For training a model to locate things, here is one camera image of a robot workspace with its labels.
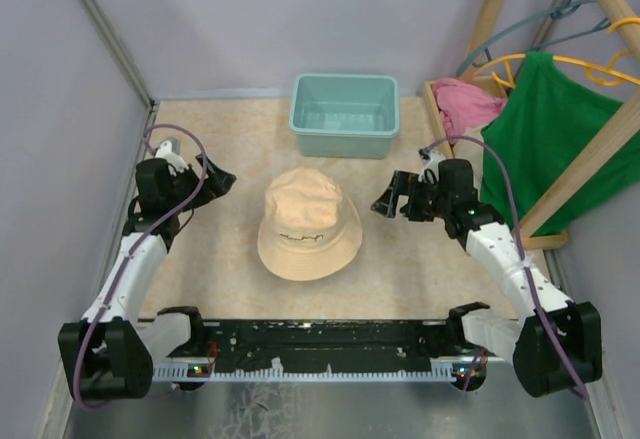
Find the teal plastic bin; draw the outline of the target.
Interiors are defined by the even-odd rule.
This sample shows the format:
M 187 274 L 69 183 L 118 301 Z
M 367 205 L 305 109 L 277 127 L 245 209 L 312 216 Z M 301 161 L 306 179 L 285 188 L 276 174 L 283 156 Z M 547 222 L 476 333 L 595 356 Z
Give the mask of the teal plastic bin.
M 305 156 L 383 159 L 400 130 L 398 83 L 388 75 L 301 74 L 289 127 Z

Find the beige bucket hat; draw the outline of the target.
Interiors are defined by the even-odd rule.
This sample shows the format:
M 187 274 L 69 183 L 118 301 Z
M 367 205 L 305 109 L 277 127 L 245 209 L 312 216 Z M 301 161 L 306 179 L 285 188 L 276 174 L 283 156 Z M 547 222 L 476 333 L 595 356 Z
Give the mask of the beige bucket hat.
M 323 279 L 350 264 L 362 242 L 353 201 L 320 170 L 289 170 L 266 189 L 257 250 L 274 275 L 295 282 Z

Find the wooden clothes rack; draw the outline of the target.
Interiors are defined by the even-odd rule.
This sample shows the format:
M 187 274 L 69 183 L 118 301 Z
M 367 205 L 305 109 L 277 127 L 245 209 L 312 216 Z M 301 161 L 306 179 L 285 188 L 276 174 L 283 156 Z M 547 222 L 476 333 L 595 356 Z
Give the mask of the wooden clothes rack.
M 568 225 L 639 180 L 639 100 L 592 91 L 562 70 L 564 55 L 528 51 L 499 63 L 477 57 L 495 41 L 505 0 L 484 0 L 467 58 L 424 86 L 431 129 L 448 159 L 470 140 L 479 197 L 529 250 L 555 248 Z

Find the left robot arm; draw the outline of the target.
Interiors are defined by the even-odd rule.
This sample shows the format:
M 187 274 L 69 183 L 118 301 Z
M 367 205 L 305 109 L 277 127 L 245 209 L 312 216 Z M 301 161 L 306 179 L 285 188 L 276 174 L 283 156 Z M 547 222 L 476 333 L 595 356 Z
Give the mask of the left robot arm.
M 136 327 L 153 276 L 181 231 L 180 214 L 223 197 L 237 180 L 205 154 L 196 159 L 201 172 L 175 152 L 157 151 L 136 166 L 137 195 L 113 268 L 82 318 L 58 333 L 69 391 L 84 407 L 142 398 L 155 367 L 167 357 L 177 350 L 194 356 L 207 346 L 208 332 L 195 306 L 164 308 L 150 325 Z

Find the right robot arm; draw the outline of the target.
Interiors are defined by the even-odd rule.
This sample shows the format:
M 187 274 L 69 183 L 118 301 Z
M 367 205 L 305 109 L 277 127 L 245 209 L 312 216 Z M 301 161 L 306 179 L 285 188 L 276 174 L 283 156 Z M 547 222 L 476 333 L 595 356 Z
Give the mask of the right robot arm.
M 502 358 L 533 397 L 584 393 L 601 379 L 597 309 L 573 301 L 520 251 L 499 212 L 480 202 L 468 161 L 432 154 L 420 174 L 397 170 L 371 209 L 386 218 L 442 220 L 448 237 L 488 271 L 516 312 L 510 320 L 480 304 L 452 310 L 446 339 L 454 352 L 481 347 Z

